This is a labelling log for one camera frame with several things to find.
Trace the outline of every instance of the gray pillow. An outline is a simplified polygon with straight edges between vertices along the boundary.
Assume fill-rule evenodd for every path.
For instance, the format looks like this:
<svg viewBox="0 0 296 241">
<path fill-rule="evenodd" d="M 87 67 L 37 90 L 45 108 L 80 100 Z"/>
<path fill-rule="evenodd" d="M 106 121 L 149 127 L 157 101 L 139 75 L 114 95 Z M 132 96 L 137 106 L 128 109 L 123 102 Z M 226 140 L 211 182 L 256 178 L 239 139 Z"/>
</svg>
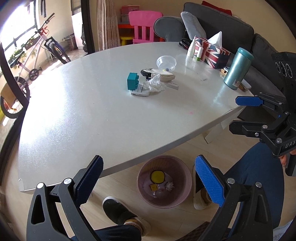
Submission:
<svg viewBox="0 0 296 241">
<path fill-rule="evenodd" d="M 282 91 L 284 83 L 281 80 L 271 57 L 272 54 L 278 53 L 274 47 L 272 47 L 260 34 L 255 34 L 251 53 L 254 56 L 252 65 Z"/>
<path fill-rule="evenodd" d="M 200 25 L 197 17 L 189 12 L 182 12 L 181 17 L 191 40 L 193 40 L 194 36 L 204 39 L 207 38 L 205 30 Z"/>
</svg>

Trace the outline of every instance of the yellow stool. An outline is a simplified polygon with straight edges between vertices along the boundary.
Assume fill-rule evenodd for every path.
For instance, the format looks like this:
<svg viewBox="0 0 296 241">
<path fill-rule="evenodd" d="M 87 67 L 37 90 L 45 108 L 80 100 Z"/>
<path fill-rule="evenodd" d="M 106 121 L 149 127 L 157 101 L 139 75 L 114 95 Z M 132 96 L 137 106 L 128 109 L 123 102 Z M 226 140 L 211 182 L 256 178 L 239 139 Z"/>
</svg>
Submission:
<svg viewBox="0 0 296 241">
<path fill-rule="evenodd" d="M 132 35 L 124 35 L 124 36 L 120 36 L 120 40 L 121 40 L 121 46 L 126 45 L 126 41 L 127 40 L 133 40 L 134 36 Z"/>
</svg>

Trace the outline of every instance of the pink trash bin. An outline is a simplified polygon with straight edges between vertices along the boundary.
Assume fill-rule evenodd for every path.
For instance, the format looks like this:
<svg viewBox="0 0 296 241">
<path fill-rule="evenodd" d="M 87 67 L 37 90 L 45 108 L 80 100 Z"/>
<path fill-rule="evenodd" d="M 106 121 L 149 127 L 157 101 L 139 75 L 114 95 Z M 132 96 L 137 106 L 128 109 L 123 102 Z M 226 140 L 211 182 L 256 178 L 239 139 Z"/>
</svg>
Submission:
<svg viewBox="0 0 296 241">
<path fill-rule="evenodd" d="M 161 170 L 171 176 L 174 189 L 163 199 L 148 195 L 143 184 L 145 179 L 155 170 Z M 145 202 L 153 207 L 171 208 L 182 203 L 190 194 L 192 175 L 187 165 L 174 156 L 162 155 L 147 161 L 140 169 L 137 177 L 137 188 Z"/>
</svg>

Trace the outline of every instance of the blue gripper pad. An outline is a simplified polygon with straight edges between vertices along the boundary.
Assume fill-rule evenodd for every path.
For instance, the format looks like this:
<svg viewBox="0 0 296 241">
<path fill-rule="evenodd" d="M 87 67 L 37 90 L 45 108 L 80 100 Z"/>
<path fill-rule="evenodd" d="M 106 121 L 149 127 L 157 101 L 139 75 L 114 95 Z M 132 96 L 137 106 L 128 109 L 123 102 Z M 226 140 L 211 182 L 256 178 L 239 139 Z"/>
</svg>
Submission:
<svg viewBox="0 0 296 241">
<path fill-rule="evenodd" d="M 200 176 L 211 200 L 222 207 L 225 201 L 224 188 L 203 155 L 199 155 L 195 159 L 195 171 Z"/>
<path fill-rule="evenodd" d="M 261 100 L 257 96 L 238 96 L 235 99 L 235 103 L 237 105 L 243 105 L 243 106 L 260 106 L 263 104 L 263 100 Z"/>
<path fill-rule="evenodd" d="M 80 182 L 75 188 L 75 204 L 76 206 L 80 206 L 87 202 L 92 190 L 96 182 L 98 181 L 101 172 L 104 168 L 103 158 L 96 155 L 88 165 L 87 168 L 81 169 L 78 171 L 77 175 L 80 171 L 82 171 L 82 177 Z"/>
</svg>

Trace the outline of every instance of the bicycle handlebar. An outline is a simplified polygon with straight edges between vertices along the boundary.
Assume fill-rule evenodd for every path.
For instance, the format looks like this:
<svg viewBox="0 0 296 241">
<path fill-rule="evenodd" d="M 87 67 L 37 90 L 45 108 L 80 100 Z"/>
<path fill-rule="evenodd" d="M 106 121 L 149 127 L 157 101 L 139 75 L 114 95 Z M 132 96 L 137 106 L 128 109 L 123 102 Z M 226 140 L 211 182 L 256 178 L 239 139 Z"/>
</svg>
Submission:
<svg viewBox="0 0 296 241">
<path fill-rule="evenodd" d="M 49 23 L 49 20 L 53 17 L 54 12 L 44 21 L 44 23 L 42 24 L 41 28 L 43 28 L 43 26 L 47 23 Z"/>
</svg>

